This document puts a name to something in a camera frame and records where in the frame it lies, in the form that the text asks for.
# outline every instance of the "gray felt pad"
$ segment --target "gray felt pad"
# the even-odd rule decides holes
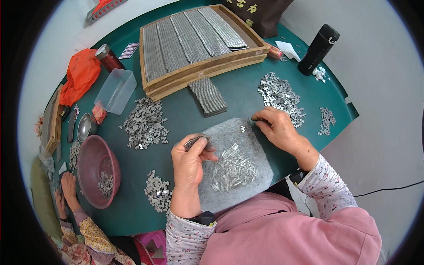
[[[245,133],[241,132],[240,127],[245,127]],[[256,139],[248,120],[233,118],[223,123],[217,124],[203,132],[210,135],[211,143],[217,148],[216,153],[231,148],[234,143],[239,145],[240,151],[252,159],[258,169],[258,177],[247,186],[240,186],[234,190],[214,191],[207,177],[209,170],[209,161],[203,163],[204,177],[199,184],[199,197],[202,211],[211,211],[213,213],[222,211],[243,202],[256,194],[259,194],[269,188],[273,172],[268,163],[265,152]]]

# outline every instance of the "wooden box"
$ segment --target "wooden box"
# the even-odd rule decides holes
[[[187,87],[190,82],[193,82],[204,76],[212,77],[237,68],[241,68],[243,66],[260,63],[263,62],[267,56],[269,48],[265,42],[239,17],[237,17],[233,12],[221,4],[212,5],[209,7],[215,10],[215,12],[217,12],[217,14],[220,15],[241,36],[249,48],[198,61],[194,64],[186,65],[182,68],[151,80],[150,82],[147,82],[143,53],[143,28],[145,26],[141,27],[139,48],[141,78],[143,83],[143,90],[146,92],[146,95],[153,101],[157,101],[174,93],[175,91],[183,89]]]

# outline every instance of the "black thermos bottle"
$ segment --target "black thermos bottle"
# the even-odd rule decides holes
[[[304,75],[310,75],[339,37],[340,34],[335,29],[324,24],[297,65],[297,69]]]

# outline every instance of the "red plastic bowl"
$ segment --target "red plastic bowl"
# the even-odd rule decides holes
[[[102,171],[113,175],[110,198],[103,198],[97,188]],[[82,193],[92,206],[104,209],[110,205],[121,183],[121,171],[118,160],[100,136],[88,136],[82,143],[78,153],[77,174]]]

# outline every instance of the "small card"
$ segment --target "small card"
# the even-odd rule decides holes
[[[135,50],[138,48],[139,45],[140,44],[138,42],[128,44],[122,52],[121,56],[119,56],[119,59],[131,58],[131,56],[134,54]]]

